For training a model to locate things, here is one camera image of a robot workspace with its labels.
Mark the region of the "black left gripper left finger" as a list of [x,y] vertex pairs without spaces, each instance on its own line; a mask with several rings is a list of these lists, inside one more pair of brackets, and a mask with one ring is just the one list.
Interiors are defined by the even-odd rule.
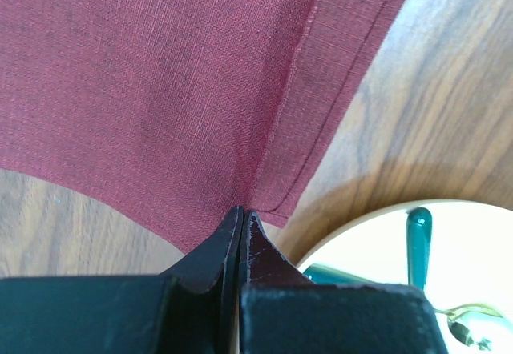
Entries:
[[244,222],[231,209],[202,244],[156,275],[1,282],[4,353],[227,353]]

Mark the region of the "dark red cloth napkin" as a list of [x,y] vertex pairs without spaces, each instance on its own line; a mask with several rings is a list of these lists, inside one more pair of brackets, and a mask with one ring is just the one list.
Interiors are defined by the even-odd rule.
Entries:
[[405,0],[1,0],[1,166],[182,251],[284,226]]

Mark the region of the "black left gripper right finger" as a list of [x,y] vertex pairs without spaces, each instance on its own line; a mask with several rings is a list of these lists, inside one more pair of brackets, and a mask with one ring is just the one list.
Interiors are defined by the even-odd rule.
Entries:
[[269,241],[255,211],[240,242],[240,352],[445,353],[434,309],[398,284],[315,284]]

